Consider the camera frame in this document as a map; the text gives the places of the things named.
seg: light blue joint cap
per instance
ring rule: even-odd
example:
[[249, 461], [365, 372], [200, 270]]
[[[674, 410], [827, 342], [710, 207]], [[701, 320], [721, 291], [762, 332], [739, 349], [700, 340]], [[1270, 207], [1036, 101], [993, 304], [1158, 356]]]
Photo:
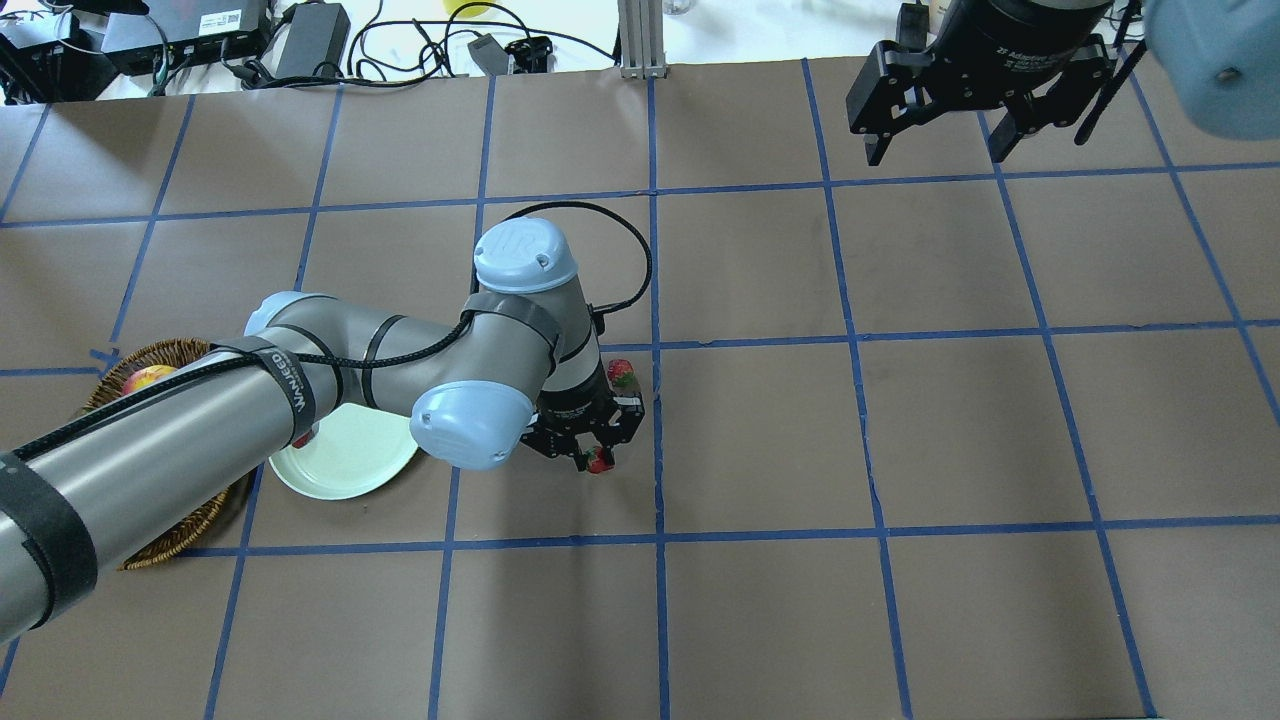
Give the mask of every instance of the light blue joint cap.
[[1147, 44], [1204, 132], [1280, 137], [1280, 3], [1147, 0]]
[[490, 290], [529, 295], [577, 277], [564, 233], [541, 218], [516, 218], [489, 228], [476, 243], [476, 278]]
[[408, 429], [433, 457], [463, 470], [493, 470], [511, 456], [532, 416], [534, 404], [511, 386], [458, 380], [419, 397]]
[[285, 290], [283, 292], [276, 292], [275, 295], [268, 297], [248, 315], [248, 322], [244, 323], [244, 334], [257, 334], [266, 329], [271, 324], [271, 320], [280, 314], [282, 310], [293, 305], [298, 300], [305, 297], [333, 297], [332, 295], [324, 295], [320, 292], [296, 292], [292, 290]]

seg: apple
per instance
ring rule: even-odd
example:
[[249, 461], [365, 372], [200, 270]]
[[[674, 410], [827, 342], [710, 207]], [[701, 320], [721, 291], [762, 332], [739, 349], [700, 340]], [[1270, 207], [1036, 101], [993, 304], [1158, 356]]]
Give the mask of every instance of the apple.
[[124, 380], [124, 387], [120, 388], [120, 395], [129, 395], [136, 389], [147, 387], [177, 369], [178, 368], [174, 368], [173, 365], [148, 365], [142, 368], [129, 375], [129, 379]]

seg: strawberry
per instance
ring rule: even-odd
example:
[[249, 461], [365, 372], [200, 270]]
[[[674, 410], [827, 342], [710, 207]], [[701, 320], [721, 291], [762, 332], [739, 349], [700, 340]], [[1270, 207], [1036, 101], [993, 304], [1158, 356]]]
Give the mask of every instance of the strawberry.
[[611, 360], [604, 374], [609, 378], [609, 384], [617, 389], [630, 388], [637, 383], [636, 370], [627, 360]]
[[593, 475], [599, 475], [600, 473], [607, 473], [613, 469], [613, 464], [604, 457], [603, 447], [595, 446], [590, 451], [588, 451], [586, 455], [588, 457], [591, 459], [590, 462], [588, 462], [586, 465], [588, 473], [591, 473]]

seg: black electronic device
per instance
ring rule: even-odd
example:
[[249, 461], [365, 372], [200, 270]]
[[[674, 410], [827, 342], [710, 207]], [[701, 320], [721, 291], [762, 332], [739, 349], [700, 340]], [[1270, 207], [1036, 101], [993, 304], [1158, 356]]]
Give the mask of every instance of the black electronic device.
[[518, 76], [545, 73], [554, 47], [552, 38], [539, 35], [498, 44], [493, 35], [481, 35], [467, 44], [471, 60], [489, 76]]
[[[115, 67], [96, 54], [101, 40], [69, 13], [0, 27], [5, 102], [93, 100], [116, 76]], [[90, 53], [77, 53], [63, 42]]]
[[83, 13], [93, 13], [97, 15], [108, 15], [111, 13], [123, 13], [125, 15], [145, 15], [151, 12], [142, 0], [63, 0], [63, 3], [55, 3], [55, 5], [67, 4], [76, 10]]
[[351, 19], [337, 3], [294, 5], [275, 77], [334, 77], [348, 31]]
[[161, 31], [175, 55], [193, 65], [216, 63], [224, 40], [227, 58], [259, 55], [271, 33], [266, 9], [268, 0], [154, 0], [148, 15], [113, 14], [102, 51], [129, 76], [154, 70]]
[[52, 47], [59, 40], [70, 40], [79, 32], [79, 18], [72, 14], [32, 18], [0, 27], [0, 35], [9, 38], [15, 50], [33, 51]]

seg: blue tape grid line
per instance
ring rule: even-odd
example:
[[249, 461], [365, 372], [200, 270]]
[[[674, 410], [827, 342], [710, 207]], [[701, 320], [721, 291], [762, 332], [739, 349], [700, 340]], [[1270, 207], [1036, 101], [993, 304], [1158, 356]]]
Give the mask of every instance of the blue tape grid line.
[[133, 300], [133, 291], [138, 286], [138, 275], [142, 273], [142, 263], [147, 256], [147, 247], [151, 246], [151, 236], [156, 231], [156, 222], [160, 219], [160, 206], [164, 205], [164, 195], [169, 190], [169, 181], [173, 178], [173, 169], [178, 165], [178, 154], [182, 152], [182, 142], [187, 137], [187, 127], [191, 124], [191, 114], [196, 109], [196, 96], [187, 97], [187, 111], [182, 115], [182, 126], [178, 127], [178, 137], [173, 142], [173, 152], [169, 154], [169, 165], [165, 167], [164, 178], [160, 181], [160, 190], [156, 192], [156, 201], [151, 206], [151, 215], [147, 217], [147, 229], [142, 233], [142, 243], [138, 245], [138, 254], [133, 259], [133, 270], [129, 272], [129, 282], [124, 286], [124, 297], [120, 299], [120, 310], [115, 315], [115, 325], [111, 328], [110, 342], [120, 340], [120, 331], [124, 329], [124, 316], [129, 313], [129, 302]]
[[436, 720], [440, 716], [440, 678], [444, 674], [444, 626], [449, 616], [449, 583], [453, 577], [453, 548], [458, 527], [458, 492], [462, 473], [453, 468], [449, 474], [449, 507], [445, 515], [444, 542], [440, 544], [440, 588], [435, 603], [435, 647], [431, 651], [430, 693], [428, 696], [426, 716]]
[[[1135, 518], [1125, 520], [1103, 520], [1107, 530], [1167, 530], [1180, 528], [1249, 528], [1280, 525], [1280, 515], [1224, 515], [1192, 518]], [[1070, 520], [1056, 523], [996, 523], [977, 525], [902, 525], [878, 528], [812, 528], [787, 530], [705, 530], [689, 533], [664, 533], [667, 544], [704, 542], [777, 542], [777, 541], [831, 541], [831, 539], [872, 539], [882, 534], [890, 538], [923, 537], [964, 537], [964, 536], [1019, 536], [1043, 533], [1092, 533], [1096, 525], [1092, 520]], [[596, 546], [644, 546], [655, 544], [657, 533], [621, 536], [557, 536], [492, 539], [454, 539], [453, 552], [521, 550], [548, 547], [596, 547]], [[348, 544], [297, 544], [297, 546], [250, 546], [238, 547], [197, 547], [187, 550], [182, 557], [297, 557], [306, 555], [376, 555], [396, 552], [442, 552], [443, 541], [420, 542], [376, 542]]]
[[[977, 113], [978, 124], [984, 138], [991, 137], [987, 127], [987, 118]], [[1030, 293], [1032, 306], [1036, 309], [1036, 322], [1039, 325], [1041, 337], [1044, 343], [1044, 354], [1048, 356], [1050, 370], [1053, 374], [1053, 384], [1057, 387], [1059, 402], [1062, 405], [1062, 418], [1066, 420], [1068, 434], [1071, 437], [1071, 448], [1075, 451], [1075, 464], [1080, 471], [1080, 483], [1084, 488], [1085, 500], [1089, 503], [1089, 515], [1093, 519], [1094, 532], [1098, 538], [1098, 548], [1102, 553], [1102, 565], [1106, 569], [1107, 583], [1111, 585], [1111, 597], [1116, 607], [1116, 618], [1120, 623], [1120, 633], [1124, 635], [1125, 648], [1129, 653], [1129, 665], [1133, 669], [1134, 682], [1138, 685], [1138, 696], [1142, 698], [1143, 711], [1148, 717], [1156, 716], [1155, 703], [1151, 700], [1151, 689], [1147, 685], [1147, 673], [1142, 666], [1142, 656], [1138, 652], [1138, 642], [1134, 639], [1133, 625], [1129, 621], [1129, 610], [1124, 600], [1124, 589], [1120, 585], [1120, 577], [1116, 571], [1115, 559], [1111, 556], [1111, 541], [1107, 538], [1106, 525], [1102, 521], [1102, 509], [1093, 488], [1093, 477], [1089, 473], [1089, 464], [1084, 455], [1084, 446], [1080, 441], [1080, 430], [1075, 424], [1075, 411], [1071, 409], [1071, 398], [1066, 391], [1066, 380], [1062, 377], [1062, 368], [1059, 364], [1057, 350], [1053, 346], [1053, 333], [1050, 332], [1048, 319], [1044, 314], [1044, 305], [1041, 301], [1039, 290], [1036, 284], [1036, 274], [1032, 270], [1030, 258], [1027, 255], [1027, 245], [1023, 242], [1021, 228], [1018, 224], [1018, 214], [1014, 211], [1014, 202], [1009, 195], [1009, 183], [1005, 181], [998, 163], [992, 163], [996, 172], [996, 184], [1000, 188], [1000, 197], [1005, 205], [1005, 215], [1009, 218], [1009, 229], [1012, 232], [1014, 245], [1018, 249], [1018, 259], [1023, 266], [1023, 275], [1027, 279], [1027, 290]]]
[[1240, 340], [1244, 342], [1244, 350], [1249, 355], [1249, 363], [1253, 364], [1253, 372], [1258, 375], [1258, 384], [1262, 386], [1262, 393], [1267, 398], [1267, 405], [1271, 406], [1271, 416], [1275, 418], [1277, 425], [1280, 425], [1280, 402], [1276, 402], [1275, 388], [1271, 384], [1270, 378], [1267, 378], [1267, 372], [1262, 366], [1262, 359], [1258, 356], [1258, 348], [1253, 345], [1253, 337], [1249, 334], [1248, 323], [1240, 315], [1240, 307], [1235, 304], [1235, 297], [1231, 295], [1231, 288], [1228, 286], [1226, 275], [1222, 273], [1221, 265], [1217, 264], [1217, 258], [1213, 255], [1213, 249], [1210, 245], [1208, 236], [1204, 233], [1203, 225], [1201, 225], [1199, 218], [1196, 215], [1196, 209], [1192, 206], [1190, 197], [1187, 195], [1187, 188], [1183, 187], [1183, 179], [1178, 174], [1179, 169], [1174, 165], [1174, 159], [1169, 154], [1169, 147], [1165, 145], [1165, 137], [1160, 132], [1160, 127], [1156, 123], [1156, 115], [1151, 111], [1151, 105], [1147, 102], [1147, 96], [1142, 91], [1142, 86], [1138, 85], [1138, 76], [1129, 76], [1129, 82], [1133, 85], [1134, 94], [1138, 96], [1138, 104], [1142, 106], [1143, 115], [1147, 117], [1147, 124], [1151, 126], [1151, 135], [1156, 138], [1156, 147], [1160, 149], [1160, 156], [1165, 160], [1165, 172], [1169, 173], [1169, 179], [1174, 183], [1174, 190], [1178, 192], [1178, 200], [1183, 204], [1183, 210], [1187, 213], [1187, 220], [1190, 222], [1192, 229], [1196, 231], [1196, 240], [1199, 242], [1201, 251], [1204, 252], [1204, 260], [1208, 263], [1210, 269], [1213, 272], [1213, 279], [1217, 281], [1219, 290], [1222, 291], [1222, 299], [1226, 301], [1226, 307], [1231, 313], [1231, 320], [1235, 323], [1236, 331], [1240, 333]]
[[809, 114], [813, 115], [814, 137], [818, 143], [818, 161], [822, 167], [823, 195], [827, 200], [827, 223], [831, 231], [831, 251], [836, 263], [836, 282], [840, 286], [840, 306], [845, 316], [845, 342], [849, 343], [849, 359], [852, 369], [854, 395], [858, 400], [858, 421], [861, 433], [863, 461], [867, 466], [867, 489], [872, 503], [872, 518], [876, 521], [876, 537], [879, 543], [881, 580], [884, 585], [884, 609], [888, 620], [890, 642], [893, 648], [893, 670], [897, 676], [899, 702], [902, 716], [914, 717], [911, 711], [911, 689], [906, 674], [906, 653], [902, 650], [902, 628], [897, 612], [897, 592], [893, 587], [893, 565], [890, 557], [888, 532], [884, 523], [884, 509], [876, 491], [876, 469], [872, 462], [870, 441], [868, 438], [867, 392], [863, 386], [861, 354], [858, 350], [858, 329], [849, 301], [849, 284], [845, 279], [845, 256], [840, 245], [840, 223], [836, 218], [836, 199], [832, 192], [831, 164], [827, 159], [827, 141], [822, 132], [822, 117], [818, 113], [818, 95], [813, 86], [813, 73], [809, 60], [800, 60], [804, 72], [805, 92], [809, 96]]
[[18, 638], [9, 643], [9, 650], [4, 653], [4, 665], [0, 665], [0, 698], [4, 697], [4, 688], [9, 684], [9, 671], [13, 670], [13, 659], [18, 655]]
[[663, 427], [662, 427], [662, 320], [659, 313], [659, 233], [658, 233], [658, 92], [654, 78], [645, 81], [646, 122], [649, 136], [649, 246], [653, 254], [653, 278], [649, 284], [650, 359], [653, 363], [653, 524], [654, 524], [654, 588], [658, 610], [658, 715], [671, 720], [671, 642], [667, 620], [667, 501], [663, 495]]
[[[1260, 320], [1244, 320], [1249, 328], [1280, 328], [1280, 318], [1267, 318]], [[1211, 320], [1203, 323], [1153, 323], [1149, 325], [1068, 325], [1048, 328], [1053, 336], [1073, 334], [1116, 334], [1116, 333], [1153, 333], [1153, 332], [1187, 332], [1187, 331], [1225, 331], [1235, 329], [1233, 320]], [[973, 331], [919, 331], [895, 333], [858, 333], [859, 343], [863, 342], [904, 342], [916, 340], [974, 340], [991, 337], [1027, 337], [1039, 336], [1039, 328], [983, 328]], [[849, 342], [846, 336], [803, 336], [803, 337], [748, 337], [724, 340], [673, 340], [659, 342], [662, 350], [700, 350], [713, 347], [776, 347], [790, 345], [840, 345]], [[602, 343], [602, 352], [650, 352], [652, 342], [621, 342]], [[104, 354], [101, 359], [109, 357]], [[72, 368], [10, 368], [0, 369], [0, 378], [4, 377], [31, 377], [31, 375], [90, 375], [101, 374], [101, 370], [91, 366]]]
[[[472, 247], [480, 242], [484, 233], [485, 196], [489, 190], [489, 149], [493, 141], [493, 109], [497, 96], [498, 78], [489, 77], [489, 90], [484, 109], [484, 136], [480, 142], [480, 179], [476, 183], [476, 218]], [[440, 678], [444, 675], [444, 638], [449, 618], [449, 585], [453, 578], [453, 546], [458, 525], [458, 495], [462, 491], [462, 473], [453, 468], [449, 475], [449, 505], [445, 512], [444, 542], [442, 543], [440, 587], [435, 602], [435, 644], [431, 650], [430, 685], [426, 703], [426, 716], [436, 720], [440, 716]]]
[[241, 580], [244, 577], [244, 559], [248, 556], [250, 534], [253, 532], [253, 516], [257, 514], [257, 498], [262, 489], [262, 469], [259, 465], [250, 486], [248, 501], [244, 503], [244, 527], [241, 529], [239, 547], [234, 551], [236, 569], [232, 571], [232, 587], [227, 593], [227, 612], [223, 615], [223, 629], [218, 635], [218, 653], [214, 656], [214, 671], [209, 679], [209, 697], [205, 700], [205, 720], [212, 720], [218, 708], [218, 691], [223, 684], [223, 667], [227, 665], [227, 646], [232, 639], [232, 625], [236, 623], [236, 603], [239, 601]]
[[5, 192], [4, 196], [4, 205], [0, 206], [0, 220], [4, 220], [9, 215], [9, 206], [13, 205], [13, 197], [18, 195], [18, 184], [22, 183], [22, 177], [27, 174], [27, 165], [31, 163], [31, 156], [36, 154], [36, 141], [38, 141], [40, 135], [45, 132], [45, 122], [49, 120], [49, 111], [51, 109], [52, 105], [45, 105], [45, 109], [40, 113], [40, 120], [36, 122], [36, 129], [31, 132], [31, 140], [27, 141], [27, 150], [22, 154], [22, 160], [18, 161], [18, 169], [13, 174], [13, 182], [9, 183], [9, 191]]
[[[1204, 173], [1204, 172], [1228, 172], [1228, 170], [1252, 170], [1252, 169], [1277, 169], [1280, 168], [1280, 161], [1266, 161], [1266, 163], [1231, 163], [1222, 165], [1183, 165], [1174, 167], [1175, 172], [1179, 173]], [[1084, 169], [1084, 170], [1034, 170], [1034, 172], [1020, 172], [1020, 173], [1005, 173], [1005, 179], [1036, 179], [1036, 178], [1084, 178], [1084, 177], [1112, 177], [1112, 176], [1133, 176], [1133, 174], [1166, 174], [1169, 168], [1103, 168], [1103, 169]], [[959, 176], [915, 176], [915, 177], [896, 177], [896, 178], [851, 178], [851, 179], [833, 179], [831, 181], [831, 187], [861, 187], [861, 186], [881, 186], [881, 184], [928, 184], [928, 183], [947, 183], [947, 182], [978, 182], [978, 181], [992, 181], [996, 176], [992, 173], [972, 173], [972, 174], [959, 174]], [[824, 187], [822, 181], [808, 181], [808, 182], [782, 182], [782, 183], [758, 183], [758, 184], [726, 184], [726, 186], [708, 186], [708, 187], [652, 187], [645, 190], [622, 190], [622, 191], [596, 191], [596, 192], [562, 192], [550, 195], [508, 195], [508, 196], [494, 196], [494, 197], [458, 197], [458, 199], [444, 199], [444, 200], [402, 200], [394, 202], [351, 202], [351, 204], [338, 204], [338, 205], [319, 205], [319, 206], [294, 206], [294, 208], [265, 208], [265, 209], [252, 209], [252, 210], [210, 210], [204, 213], [168, 213], [156, 215], [155, 219], [159, 222], [169, 220], [207, 220], [218, 218], [252, 218], [252, 217], [269, 217], [269, 215], [303, 215], [312, 211], [316, 213], [353, 213], [364, 210], [393, 210], [404, 208], [448, 208], [448, 206], [468, 206], [468, 205], [499, 205], [499, 204], [517, 204], [517, 202], [547, 202], [552, 200], [608, 200], [613, 197], [636, 197], [636, 196], [667, 196], [667, 195], [716, 195], [726, 192], [769, 192], [778, 190], [818, 190]], [[0, 222], [0, 228], [49, 228], [49, 227], [70, 227], [70, 225], [102, 225], [102, 224], [119, 224], [119, 223], [145, 223], [152, 219], [151, 215], [124, 215], [114, 218], [72, 218], [72, 219], [50, 219], [50, 220], [18, 220], [18, 222]]]
[[320, 155], [320, 174], [316, 178], [316, 190], [311, 196], [311, 208], [307, 215], [307, 232], [302, 237], [302, 254], [298, 256], [298, 274], [293, 279], [293, 290], [302, 291], [302, 282], [307, 277], [307, 260], [311, 259], [311, 240], [316, 232], [316, 218], [320, 213], [320, 197], [324, 196], [324, 179], [329, 174], [329, 158], [333, 155], [333, 138], [338, 135], [338, 115], [342, 113], [342, 86], [333, 94], [333, 113], [329, 115], [329, 135], [325, 136], [324, 152]]

